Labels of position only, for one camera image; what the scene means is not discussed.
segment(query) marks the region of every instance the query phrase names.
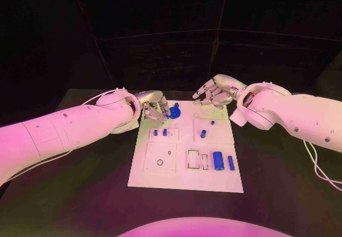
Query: white cable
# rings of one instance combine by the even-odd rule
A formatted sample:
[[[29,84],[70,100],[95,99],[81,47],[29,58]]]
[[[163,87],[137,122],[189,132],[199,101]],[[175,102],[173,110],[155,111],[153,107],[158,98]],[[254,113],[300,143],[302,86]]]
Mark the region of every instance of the white cable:
[[[94,96],[91,99],[88,99],[88,100],[83,103],[83,105],[85,105],[90,101],[93,101],[93,100],[94,100],[95,98],[98,98],[100,96],[104,96],[106,94],[108,94],[108,93],[111,93],[111,92],[114,92],[114,91],[116,91],[116,90],[110,90],[110,91],[104,92],[103,94]]]
[[[323,180],[326,180],[326,181],[332,184],[332,186],[334,186],[339,191],[342,191],[342,189],[335,185],[335,183],[342,184],[342,182],[341,182],[341,181],[336,181],[336,180],[331,180],[329,177],[328,177],[328,175],[325,174],[325,172],[322,171],[322,169],[321,169],[321,167],[319,167],[319,165],[318,165],[318,152],[316,152],[316,149],[315,149],[312,143],[308,142],[308,143],[311,144],[312,149],[313,149],[313,152],[315,152],[315,159],[313,159],[311,150],[309,150],[309,148],[308,148],[308,146],[306,146],[306,141],[305,141],[305,140],[303,140],[303,143],[305,143],[305,147],[306,147],[306,150],[308,150],[309,155],[311,155],[311,158],[312,158],[312,162],[313,162],[313,164],[315,164],[315,173],[316,173],[316,175],[319,176],[319,178],[322,178]]]
[[[12,179],[15,179],[19,175],[22,175],[22,174],[23,174],[25,172],[28,172],[31,169],[36,168],[41,164],[45,164],[45,163],[54,161],[55,159],[64,157],[65,155],[68,155],[72,151],[74,151],[74,150],[71,150],[70,152],[67,152],[67,153],[65,153],[64,155],[61,155],[59,157],[57,157],[57,158],[54,158],[54,159],[51,159],[51,160],[46,160],[45,162],[42,162],[42,163],[36,164],[35,166],[32,166],[32,167],[31,167],[29,169],[26,169],[22,173],[19,173],[19,174],[15,175],[12,178],[9,178],[6,182],[9,182]]]

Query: robotic hand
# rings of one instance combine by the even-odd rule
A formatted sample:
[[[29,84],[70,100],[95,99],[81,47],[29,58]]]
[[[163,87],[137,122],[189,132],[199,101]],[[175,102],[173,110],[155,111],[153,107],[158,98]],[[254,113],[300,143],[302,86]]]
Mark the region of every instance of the robotic hand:
[[[233,100],[237,101],[230,119],[240,126],[250,122],[259,129],[269,130],[279,123],[292,136],[342,152],[341,101],[306,94],[292,95],[285,88],[267,82],[247,86],[222,74],[204,84],[194,99],[204,93],[207,98],[197,100],[195,105],[214,104],[222,108]]]
[[[87,105],[98,97],[97,104]],[[123,88],[100,94],[77,107],[2,127],[0,186],[20,170],[42,164],[45,159],[70,153],[110,133],[137,128],[142,110],[145,119],[168,120],[171,109],[163,93],[150,90],[133,95]]]

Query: white platform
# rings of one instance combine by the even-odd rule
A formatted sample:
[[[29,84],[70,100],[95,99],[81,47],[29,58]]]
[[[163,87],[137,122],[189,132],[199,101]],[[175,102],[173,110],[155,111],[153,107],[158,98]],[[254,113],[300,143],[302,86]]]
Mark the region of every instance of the white platform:
[[[169,101],[169,105],[175,102],[181,108],[179,118],[169,119],[165,124],[142,119],[129,186],[243,193],[227,108],[195,106],[192,101]],[[201,138],[204,129],[207,137]],[[224,156],[225,169],[221,171],[214,169],[215,151]],[[208,155],[208,166],[202,155]],[[234,171],[228,156],[233,156]]]

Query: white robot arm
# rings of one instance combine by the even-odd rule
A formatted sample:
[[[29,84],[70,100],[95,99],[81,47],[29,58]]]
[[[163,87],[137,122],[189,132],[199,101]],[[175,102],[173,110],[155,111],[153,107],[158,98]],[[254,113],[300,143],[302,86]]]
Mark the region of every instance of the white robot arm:
[[[87,105],[97,97],[97,105]],[[133,95],[117,89],[94,98],[77,107],[0,128],[0,186],[20,170],[52,156],[87,146],[110,133],[137,128],[140,109],[147,119],[160,122],[171,115],[160,91]],[[158,103],[163,114],[155,109]]]
[[[237,109],[230,116],[240,126],[250,122],[269,130],[279,123],[299,139],[342,152],[342,102],[306,94],[292,95],[280,86],[263,82],[247,86],[233,77],[218,74],[199,88],[204,100],[195,105],[214,104],[218,108],[233,100]]]

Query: dark table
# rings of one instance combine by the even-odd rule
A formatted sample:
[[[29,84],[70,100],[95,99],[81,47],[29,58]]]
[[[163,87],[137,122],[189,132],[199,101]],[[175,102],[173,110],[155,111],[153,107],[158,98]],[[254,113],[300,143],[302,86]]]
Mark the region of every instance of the dark table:
[[[58,110],[101,90],[70,90]],[[165,92],[192,100],[192,92]],[[228,105],[233,113],[235,103]],[[176,217],[221,217],[293,236],[341,236],[342,193],[321,180],[302,140],[280,125],[233,133],[244,193],[127,187],[137,131],[111,134],[12,181],[0,200],[0,236],[117,236]],[[342,154],[316,147],[319,165],[342,179]]]

